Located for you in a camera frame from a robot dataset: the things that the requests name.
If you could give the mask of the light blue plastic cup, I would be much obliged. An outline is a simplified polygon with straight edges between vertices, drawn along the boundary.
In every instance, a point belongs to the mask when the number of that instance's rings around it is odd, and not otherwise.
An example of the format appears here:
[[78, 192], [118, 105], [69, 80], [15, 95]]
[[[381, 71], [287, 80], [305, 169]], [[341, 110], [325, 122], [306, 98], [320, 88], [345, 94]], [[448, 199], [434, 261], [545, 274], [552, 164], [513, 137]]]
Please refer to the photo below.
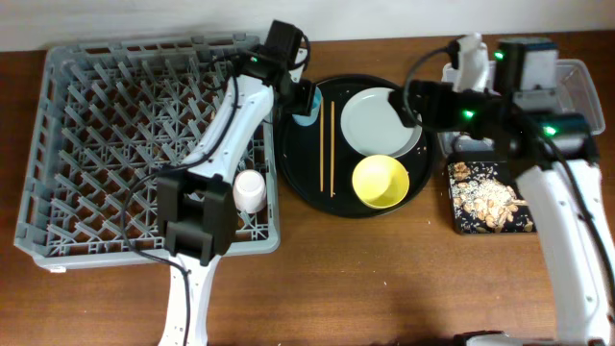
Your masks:
[[295, 121], [295, 123], [303, 127], [311, 126], [317, 120], [319, 116], [322, 99], [323, 97], [322, 97], [321, 90], [317, 86], [314, 90], [310, 112], [308, 113], [308, 115], [293, 114], [292, 118]]

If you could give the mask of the grey round plate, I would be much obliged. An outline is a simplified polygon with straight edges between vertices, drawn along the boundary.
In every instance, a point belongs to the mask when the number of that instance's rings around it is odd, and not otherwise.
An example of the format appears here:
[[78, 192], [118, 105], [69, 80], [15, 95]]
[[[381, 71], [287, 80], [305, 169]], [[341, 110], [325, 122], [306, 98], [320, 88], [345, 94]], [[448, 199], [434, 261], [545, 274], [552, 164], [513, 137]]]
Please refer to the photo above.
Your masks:
[[398, 158], [419, 142], [422, 129], [403, 125], [388, 102], [392, 91], [388, 87], [367, 88], [352, 96], [342, 109], [342, 135], [363, 156]]

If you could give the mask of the yellow bowl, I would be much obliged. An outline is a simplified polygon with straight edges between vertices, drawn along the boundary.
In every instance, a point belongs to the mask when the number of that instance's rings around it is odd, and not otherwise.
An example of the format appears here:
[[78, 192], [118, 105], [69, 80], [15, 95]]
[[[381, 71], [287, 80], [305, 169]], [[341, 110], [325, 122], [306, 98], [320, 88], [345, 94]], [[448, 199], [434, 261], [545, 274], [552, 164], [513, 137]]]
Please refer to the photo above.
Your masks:
[[374, 210], [400, 204], [410, 190], [410, 178], [400, 161], [386, 155], [363, 158], [352, 173], [352, 188], [358, 200]]

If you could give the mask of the pink plastic cup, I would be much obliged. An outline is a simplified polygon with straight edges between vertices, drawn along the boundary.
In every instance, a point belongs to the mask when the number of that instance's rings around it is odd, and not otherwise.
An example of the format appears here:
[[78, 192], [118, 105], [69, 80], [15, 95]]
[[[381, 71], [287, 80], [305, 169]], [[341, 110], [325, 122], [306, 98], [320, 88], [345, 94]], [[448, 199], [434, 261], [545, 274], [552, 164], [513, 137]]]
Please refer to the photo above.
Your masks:
[[257, 213], [266, 205], [266, 183], [256, 170], [246, 169], [234, 180], [233, 196], [239, 211]]

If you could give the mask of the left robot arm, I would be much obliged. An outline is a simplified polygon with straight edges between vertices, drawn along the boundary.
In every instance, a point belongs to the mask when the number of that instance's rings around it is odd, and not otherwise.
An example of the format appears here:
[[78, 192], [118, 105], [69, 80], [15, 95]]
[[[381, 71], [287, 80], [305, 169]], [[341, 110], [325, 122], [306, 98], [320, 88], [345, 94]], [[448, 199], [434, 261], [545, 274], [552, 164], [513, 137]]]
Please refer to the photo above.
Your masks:
[[303, 79], [308, 37], [272, 22], [265, 42], [240, 52], [221, 108], [177, 168], [156, 178], [158, 226], [170, 266], [170, 291], [160, 344], [205, 345], [216, 267], [231, 247], [238, 215], [233, 183], [260, 123], [276, 106], [308, 116], [314, 83]]

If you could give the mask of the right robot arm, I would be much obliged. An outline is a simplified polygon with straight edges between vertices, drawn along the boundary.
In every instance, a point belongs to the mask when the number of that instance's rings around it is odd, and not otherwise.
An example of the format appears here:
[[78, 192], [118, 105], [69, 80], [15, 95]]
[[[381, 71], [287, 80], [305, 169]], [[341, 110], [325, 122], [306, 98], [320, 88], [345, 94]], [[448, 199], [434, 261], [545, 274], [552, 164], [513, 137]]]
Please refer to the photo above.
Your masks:
[[538, 229], [556, 306], [556, 342], [614, 341], [614, 242], [602, 201], [599, 153], [584, 115], [557, 105], [558, 49], [508, 37], [489, 52], [478, 34], [442, 48], [451, 83], [406, 75], [389, 104], [407, 127], [489, 138], [506, 157]]

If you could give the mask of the grey plastic dishwasher rack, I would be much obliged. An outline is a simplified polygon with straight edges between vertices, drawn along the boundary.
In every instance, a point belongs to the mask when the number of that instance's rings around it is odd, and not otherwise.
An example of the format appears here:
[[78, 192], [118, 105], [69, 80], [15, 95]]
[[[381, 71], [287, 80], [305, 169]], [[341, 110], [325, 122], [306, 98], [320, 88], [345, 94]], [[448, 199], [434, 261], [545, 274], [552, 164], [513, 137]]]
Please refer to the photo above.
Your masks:
[[52, 48], [45, 59], [14, 245], [52, 272], [164, 255], [156, 187], [221, 107], [224, 58], [258, 37], [166, 37]]

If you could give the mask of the left wooden chopstick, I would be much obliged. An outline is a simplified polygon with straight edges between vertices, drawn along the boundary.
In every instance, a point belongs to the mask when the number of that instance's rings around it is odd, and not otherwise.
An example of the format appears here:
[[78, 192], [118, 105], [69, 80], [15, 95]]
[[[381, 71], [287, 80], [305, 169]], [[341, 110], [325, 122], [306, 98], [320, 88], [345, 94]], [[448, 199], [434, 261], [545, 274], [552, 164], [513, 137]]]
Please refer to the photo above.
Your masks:
[[321, 99], [319, 106], [319, 189], [324, 192], [324, 101]]

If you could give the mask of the wooden chopstick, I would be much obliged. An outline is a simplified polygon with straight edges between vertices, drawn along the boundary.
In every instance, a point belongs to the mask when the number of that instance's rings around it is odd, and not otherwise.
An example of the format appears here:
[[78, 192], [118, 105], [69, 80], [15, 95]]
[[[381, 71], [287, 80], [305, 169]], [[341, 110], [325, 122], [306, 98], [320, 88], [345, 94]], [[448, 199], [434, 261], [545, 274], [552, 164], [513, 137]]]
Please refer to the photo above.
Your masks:
[[321, 99], [319, 106], [319, 189], [324, 192], [324, 101]]
[[330, 197], [334, 196], [335, 172], [335, 102], [330, 102]]

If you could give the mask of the round black serving tray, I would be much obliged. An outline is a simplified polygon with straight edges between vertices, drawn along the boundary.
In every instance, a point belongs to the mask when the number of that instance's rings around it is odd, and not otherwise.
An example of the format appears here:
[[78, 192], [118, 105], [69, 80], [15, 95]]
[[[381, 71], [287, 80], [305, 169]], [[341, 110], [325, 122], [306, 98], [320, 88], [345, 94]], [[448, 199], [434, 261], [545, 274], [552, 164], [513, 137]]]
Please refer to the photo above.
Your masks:
[[[274, 129], [275, 154], [279, 170], [288, 184], [312, 207], [340, 217], [366, 218], [399, 209], [420, 193], [431, 177], [436, 161], [436, 136], [424, 133], [405, 155], [395, 158], [409, 173], [410, 190], [397, 206], [374, 210], [363, 205], [355, 195], [351, 176], [355, 166], [366, 156], [355, 151], [345, 140], [340, 116], [345, 104], [358, 92], [371, 87], [400, 88], [382, 78], [369, 75], [343, 75], [317, 84], [325, 103], [324, 125], [324, 192], [319, 189], [319, 122], [303, 127], [292, 117], [282, 119]], [[335, 102], [335, 172], [334, 196], [330, 197], [330, 102]]]

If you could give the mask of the right wooden chopstick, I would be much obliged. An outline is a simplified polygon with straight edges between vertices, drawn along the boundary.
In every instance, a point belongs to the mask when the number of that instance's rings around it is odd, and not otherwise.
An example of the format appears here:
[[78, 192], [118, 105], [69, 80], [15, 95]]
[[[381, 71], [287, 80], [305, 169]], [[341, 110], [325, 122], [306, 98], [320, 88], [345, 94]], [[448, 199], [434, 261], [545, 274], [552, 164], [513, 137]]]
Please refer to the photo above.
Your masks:
[[334, 196], [335, 172], [335, 102], [330, 102], [330, 197]]

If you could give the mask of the clear plastic bin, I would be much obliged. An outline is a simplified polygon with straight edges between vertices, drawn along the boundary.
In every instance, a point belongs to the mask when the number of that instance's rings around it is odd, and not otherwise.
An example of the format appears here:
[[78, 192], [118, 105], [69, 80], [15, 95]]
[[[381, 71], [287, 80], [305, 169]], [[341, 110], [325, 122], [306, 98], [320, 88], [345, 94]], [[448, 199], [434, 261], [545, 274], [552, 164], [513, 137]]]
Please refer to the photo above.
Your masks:
[[[561, 59], [556, 63], [556, 100], [562, 112], [579, 112], [585, 116], [593, 136], [605, 130], [602, 105], [585, 63], [576, 59]], [[437, 135], [444, 157], [461, 152], [492, 152], [490, 138], [475, 140], [461, 132]]]

